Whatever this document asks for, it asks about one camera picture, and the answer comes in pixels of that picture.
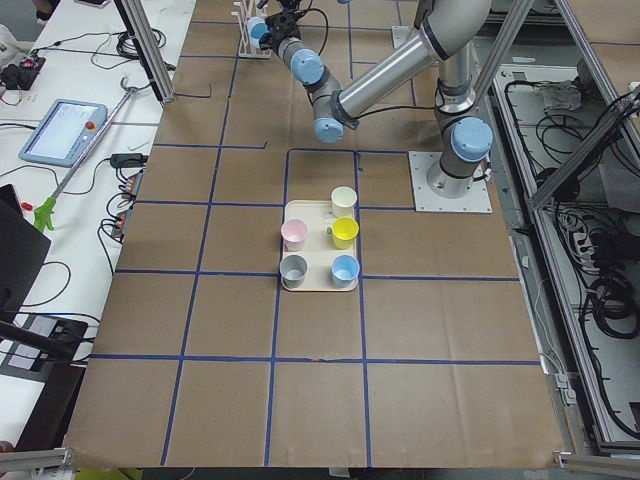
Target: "gray cup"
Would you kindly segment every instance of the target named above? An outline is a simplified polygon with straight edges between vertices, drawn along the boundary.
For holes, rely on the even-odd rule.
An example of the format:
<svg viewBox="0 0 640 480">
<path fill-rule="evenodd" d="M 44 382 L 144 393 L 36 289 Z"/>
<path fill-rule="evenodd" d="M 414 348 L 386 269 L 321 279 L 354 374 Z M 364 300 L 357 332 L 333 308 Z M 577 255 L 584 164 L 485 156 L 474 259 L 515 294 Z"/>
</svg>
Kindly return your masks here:
<svg viewBox="0 0 640 480">
<path fill-rule="evenodd" d="M 280 262 L 282 283 L 287 288 L 297 288 L 304 283 L 307 261 L 300 255 L 289 255 Z"/>
</svg>

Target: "tablet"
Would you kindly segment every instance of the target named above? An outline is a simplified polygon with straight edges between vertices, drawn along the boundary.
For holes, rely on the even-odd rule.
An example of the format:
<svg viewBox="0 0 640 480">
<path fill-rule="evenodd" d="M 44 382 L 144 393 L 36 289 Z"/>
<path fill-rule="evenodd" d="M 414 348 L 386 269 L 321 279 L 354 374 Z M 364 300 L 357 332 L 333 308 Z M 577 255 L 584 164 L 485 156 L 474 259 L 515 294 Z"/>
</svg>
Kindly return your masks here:
<svg viewBox="0 0 640 480">
<path fill-rule="evenodd" d="M 106 120 L 104 105 L 58 99 L 18 157 L 28 162 L 70 167 Z"/>
</svg>

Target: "cup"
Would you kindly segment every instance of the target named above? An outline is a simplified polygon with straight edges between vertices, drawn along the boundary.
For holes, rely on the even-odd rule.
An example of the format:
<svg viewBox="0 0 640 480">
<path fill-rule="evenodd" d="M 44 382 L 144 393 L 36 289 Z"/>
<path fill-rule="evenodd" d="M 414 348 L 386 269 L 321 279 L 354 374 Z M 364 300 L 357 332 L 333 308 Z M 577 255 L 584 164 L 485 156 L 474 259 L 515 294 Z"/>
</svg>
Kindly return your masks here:
<svg viewBox="0 0 640 480">
<path fill-rule="evenodd" d="M 280 228 L 284 246 L 289 252 L 302 250 L 309 230 L 302 220 L 287 220 Z"/>
<path fill-rule="evenodd" d="M 358 194 L 353 188 L 338 187 L 331 192 L 331 211 L 337 218 L 353 216 Z"/>
<path fill-rule="evenodd" d="M 284 257 L 280 262 L 280 275 L 284 286 L 291 289 L 302 285 L 307 268 L 307 261 L 300 255 Z"/>
<path fill-rule="evenodd" d="M 351 255 L 340 255 L 331 265 L 333 284 L 337 288 L 346 288 L 358 278 L 360 263 Z"/>
<path fill-rule="evenodd" d="M 340 250 L 347 250 L 353 245 L 353 240 L 358 236 L 360 226 L 353 218 L 341 217 L 331 227 L 333 244 Z"/>
</svg>

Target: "robotic arm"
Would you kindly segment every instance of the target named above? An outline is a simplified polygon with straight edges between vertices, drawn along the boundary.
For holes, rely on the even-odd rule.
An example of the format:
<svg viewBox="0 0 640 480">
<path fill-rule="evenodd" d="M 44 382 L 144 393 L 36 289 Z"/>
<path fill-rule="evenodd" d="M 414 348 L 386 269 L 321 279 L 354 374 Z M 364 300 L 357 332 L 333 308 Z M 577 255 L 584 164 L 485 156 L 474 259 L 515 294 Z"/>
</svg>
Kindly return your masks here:
<svg viewBox="0 0 640 480">
<path fill-rule="evenodd" d="M 304 85 L 313 102 L 315 134 L 324 143 L 342 140 L 344 126 L 356 129 L 360 115 L 439 63 L 436 116 L 445 151 L 428 178 L 436 193 L 459 198 L 493 143 L 491 128 L 472 113 L 476 95 L 469 65 L 469 42 L 490 9 L 491 0 L 420 0 L 414 28 L 404 44 L 345 88 L 302 42 L 296 16 L 304 10 L 285 8 L 268 17 L 266 24 L 256 21 L 250 31 L 260 47 L 271 48 Z"/>
</svg>

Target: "green handle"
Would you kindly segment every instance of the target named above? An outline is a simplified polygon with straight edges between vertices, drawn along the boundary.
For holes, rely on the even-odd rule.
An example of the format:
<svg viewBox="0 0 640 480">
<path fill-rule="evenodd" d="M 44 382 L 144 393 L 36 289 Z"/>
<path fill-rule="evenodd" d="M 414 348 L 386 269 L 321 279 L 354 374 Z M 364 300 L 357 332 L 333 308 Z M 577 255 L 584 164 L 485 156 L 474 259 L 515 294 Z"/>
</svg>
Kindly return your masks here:
<svg viewBox="0 0 640 480">
<path fill-rule="evenodd" d="M 47 198 L 42 206 L 36 208 L 35 221 L 33 222 L 33 226 L 38 229 L 40 232 L 44 232 L 45 228 L 49 230 L 53 230 L 53 223 L 51 223 L 51 215 L 53 215 L 53 207 L 56 206 L 55 198 Z"/>
</svg>

